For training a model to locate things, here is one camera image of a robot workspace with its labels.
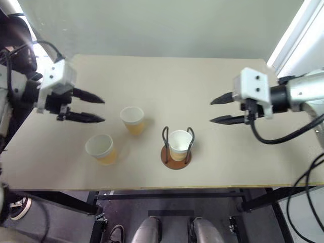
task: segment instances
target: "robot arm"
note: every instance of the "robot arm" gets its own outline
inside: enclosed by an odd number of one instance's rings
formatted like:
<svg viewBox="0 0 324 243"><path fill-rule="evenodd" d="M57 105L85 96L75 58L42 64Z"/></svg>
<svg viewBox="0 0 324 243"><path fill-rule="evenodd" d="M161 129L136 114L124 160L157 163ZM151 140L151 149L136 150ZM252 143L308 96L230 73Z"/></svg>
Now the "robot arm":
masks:
<svg viewBox="0 0 324 243"><path fill-rule="evenodd" d="M315 128L317 138L324 148L324 70L319 69L305 75L280 78L279 85L269 87L267 75L245 68L234 80L233 92L222 95L211 102L226 104L237 101L245 115L217 117L211 122L225 125L245 123L251 125L258 140L267 144L277 144L293 139ZM265 140L256 132L254 120L265 117L271 119L274 113L306 111L312 122L282 139Z"/></svg>

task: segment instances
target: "wire cup holder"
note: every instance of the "wire cup holder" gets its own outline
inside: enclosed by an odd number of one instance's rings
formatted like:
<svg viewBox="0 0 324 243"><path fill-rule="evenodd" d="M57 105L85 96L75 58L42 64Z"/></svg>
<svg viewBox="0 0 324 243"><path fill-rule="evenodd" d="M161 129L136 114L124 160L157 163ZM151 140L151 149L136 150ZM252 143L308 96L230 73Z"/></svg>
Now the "wire cup holder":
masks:
<svg viewBox="0 0 324 243"><path fill-rule="evenodd" d="M192 144L194 142L193 129L191 127L188 127L187 132L189 133L189 131L190 131L190 133L192 135L192 140L189 143L188 150L187 150L187 155L186 155L186 158L184 160L185 165L187 165L190 162L190 159L191 159L190 150L191 150ZM162 130L162 138L163 138L164 145L165 145L165 148L166 148L165 149L165 157L166 157L166 159L163 161L163 163L166 165L169 162L169 158L168 158L168 152L169 152L169 127L168 126L163 128L163 130Z"/></svg>

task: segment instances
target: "paper cup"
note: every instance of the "paper cup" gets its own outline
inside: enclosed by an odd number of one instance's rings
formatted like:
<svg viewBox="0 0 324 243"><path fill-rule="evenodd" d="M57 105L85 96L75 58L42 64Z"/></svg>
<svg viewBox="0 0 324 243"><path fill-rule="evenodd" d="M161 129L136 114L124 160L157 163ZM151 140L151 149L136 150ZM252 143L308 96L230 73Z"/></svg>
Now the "paper cup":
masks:
<svg viewBox="0 0 324 243"><path fill-rule="evenodd" d="M120 112L120 118L128 131L133 135L139 135L144 129L144 112L141 108L130 106Z"/></svg>
<svg viewBox="0 0 324 243"><path fill-rule="evenodd" d="M170 155L174 161L182 161L187 155L192 135L184 130L176 130L169 135Z"/></svg>
<svg viewBox="0 0 324 243"><path fill-rule="evenodd" d="M93 136L86 142L85 147L86 152L103 165L112 164L117 158L116 149L113 147L113 141L109 135Z"/></svg>

